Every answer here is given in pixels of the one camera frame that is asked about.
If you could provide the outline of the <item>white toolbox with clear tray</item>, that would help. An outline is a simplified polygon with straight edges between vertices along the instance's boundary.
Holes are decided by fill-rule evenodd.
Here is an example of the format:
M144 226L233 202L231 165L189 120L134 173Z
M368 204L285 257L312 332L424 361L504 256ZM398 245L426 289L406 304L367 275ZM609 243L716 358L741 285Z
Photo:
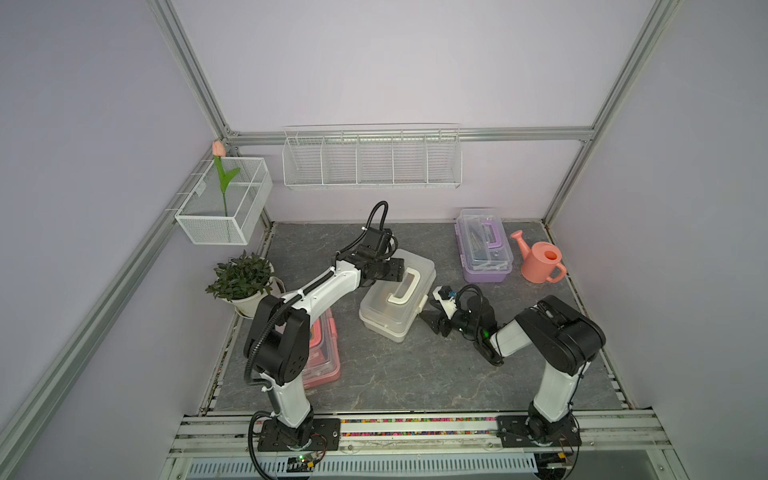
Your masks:
M427 302L436 269L432 260L406 250L398 250L395 259L403 261L403 279L377 280L361 301L358 314L369 330L402 343Z

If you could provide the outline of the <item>purple toolbox with clear lid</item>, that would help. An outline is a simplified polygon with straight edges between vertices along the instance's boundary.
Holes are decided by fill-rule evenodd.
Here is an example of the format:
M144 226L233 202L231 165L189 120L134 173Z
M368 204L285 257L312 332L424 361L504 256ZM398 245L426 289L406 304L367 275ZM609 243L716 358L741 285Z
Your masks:
M466 282L501 283L512 272L514 256L496 210L461 210L455 231Z

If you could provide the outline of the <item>pink toolbox with clear lid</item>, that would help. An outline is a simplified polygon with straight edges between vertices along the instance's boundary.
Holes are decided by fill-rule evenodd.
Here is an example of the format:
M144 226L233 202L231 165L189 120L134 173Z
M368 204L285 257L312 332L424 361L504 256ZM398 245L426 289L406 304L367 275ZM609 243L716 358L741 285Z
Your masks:
M341 376L338 334L332 310L326 310L311 326L309 356L302 371L303 386L315 388Z

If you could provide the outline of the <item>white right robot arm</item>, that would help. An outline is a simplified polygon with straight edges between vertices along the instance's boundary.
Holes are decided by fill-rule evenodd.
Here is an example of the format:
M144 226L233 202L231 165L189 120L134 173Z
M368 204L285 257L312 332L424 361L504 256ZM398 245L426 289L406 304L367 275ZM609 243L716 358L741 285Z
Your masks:
M573 415L573 398L591 363L606 344L603 330L591 319L554 295L522 310L499 325L495 311L479 286L458 290L438 286L427 296L430 309L419 317L443 337L456 331L470 341L491 365L531 345L545 361L539 389L527 416L498 420L500 438L548 446L559 440L581 444Z

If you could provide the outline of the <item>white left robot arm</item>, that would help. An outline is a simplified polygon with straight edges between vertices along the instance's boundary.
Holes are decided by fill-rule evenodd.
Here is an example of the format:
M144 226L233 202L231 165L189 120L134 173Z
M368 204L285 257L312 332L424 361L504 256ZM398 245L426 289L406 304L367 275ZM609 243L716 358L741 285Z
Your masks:
M305 447L312 441L314 411L302 373L314 322L359 288L401 281L405 267L394 256L397 247L391 229L365 227L321 275L281 297L267 295L259 301L244 345L243 380L266 391L271 405L268 424L286 446Z

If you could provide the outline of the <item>pink watering can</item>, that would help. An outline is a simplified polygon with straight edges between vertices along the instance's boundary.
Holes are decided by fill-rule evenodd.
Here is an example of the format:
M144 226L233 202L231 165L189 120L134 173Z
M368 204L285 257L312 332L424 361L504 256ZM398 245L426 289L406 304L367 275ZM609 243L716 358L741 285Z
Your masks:
M510 235L515 240L522 258L521 274L534 284L558 283L567 275L567 268L562 263L562 253L558 247L548 242L536 242L529 246L523 239L523 232L518 230Z

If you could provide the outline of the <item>potted green plant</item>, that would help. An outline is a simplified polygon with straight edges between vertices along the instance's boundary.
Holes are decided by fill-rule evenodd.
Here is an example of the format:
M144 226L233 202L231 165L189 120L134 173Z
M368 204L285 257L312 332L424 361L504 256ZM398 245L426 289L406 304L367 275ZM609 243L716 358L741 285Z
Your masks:
M272 263L256 253L244 251L227 262L218 263L214 272L216 279L206 287L206 292L232 305L243 318L253 319L266 296L280 296L286 291Z

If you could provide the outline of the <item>pink artificial tulip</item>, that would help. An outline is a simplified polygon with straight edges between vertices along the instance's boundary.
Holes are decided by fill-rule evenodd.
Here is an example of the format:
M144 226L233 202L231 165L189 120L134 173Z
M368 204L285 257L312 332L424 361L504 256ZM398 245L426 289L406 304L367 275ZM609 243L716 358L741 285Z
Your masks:
M235 167L231 170L225 169L223 164L223 158L226 156L226 148L224 144L219 140L216 140L212 143L212 155L213 155L213 163L218 175L219 188L222 196L224 214L226 217L229 217L227 191L230 183L240 173L241 168Z

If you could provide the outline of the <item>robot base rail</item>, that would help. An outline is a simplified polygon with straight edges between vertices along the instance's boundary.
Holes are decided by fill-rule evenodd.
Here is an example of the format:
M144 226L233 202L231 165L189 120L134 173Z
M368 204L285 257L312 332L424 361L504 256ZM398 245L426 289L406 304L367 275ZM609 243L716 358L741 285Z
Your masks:
M163 479L446 478L538 474L575 479L598 453L636 452L641 477L687 474L650 410L578 411L545 446L524 435L518 412L343 414L319 417L320 443L293 449L246 415L182 421Z

